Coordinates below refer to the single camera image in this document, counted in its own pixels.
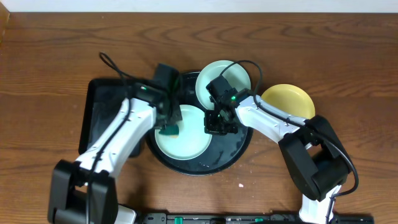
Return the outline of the light green plate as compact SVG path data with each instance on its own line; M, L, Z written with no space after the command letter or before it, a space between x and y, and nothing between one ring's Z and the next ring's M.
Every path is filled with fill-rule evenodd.
M214 103L210 100L210 94L206 86L228 66L232 64L229 60L218 60L208 64L198 75L195 84L195 92L200 104L207 110L214 109ZM223 73L228 83L237 91L251 88L251 80L247 71L239 64L234 64Z
M177 122L177 137L155 131L155 141L159 149L168 157L189 160L198 157L210 145L212 135L204 132L205 113L192 105L180 105L182 120Z

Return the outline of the green yellow sponge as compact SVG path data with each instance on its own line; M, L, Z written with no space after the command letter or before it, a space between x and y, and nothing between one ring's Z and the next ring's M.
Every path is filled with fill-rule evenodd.
M159 134L170 138L177 138L179 136L179 132L179 126L177 124L168 124L160 129Z

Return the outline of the yellow plate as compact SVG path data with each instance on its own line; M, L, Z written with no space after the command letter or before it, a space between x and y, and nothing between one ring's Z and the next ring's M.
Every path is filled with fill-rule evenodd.
M307 119L315 116L315 105L311 97L297 86L274 85L268 88L261 98L268 104L294 116Z

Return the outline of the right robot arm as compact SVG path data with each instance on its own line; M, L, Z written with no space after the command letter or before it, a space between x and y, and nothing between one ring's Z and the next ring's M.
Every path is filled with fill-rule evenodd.
M266 103L247 88L238 91L219 76L206 86L213 110L205 113L205 132L237 133L255 129L276 142L296 187L303 194L299 217L307 223L330 223L340 188L355 168L329 122L293 116Z

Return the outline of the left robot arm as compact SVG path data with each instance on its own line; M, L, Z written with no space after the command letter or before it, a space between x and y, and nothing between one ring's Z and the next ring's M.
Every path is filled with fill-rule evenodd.
M124 82L121 107L102 135L74 162L61 160L52 173L49 223L134 223L137 213L119 204L116 179L131 152L151 129L182 118L180 73L159 64L151 80Z

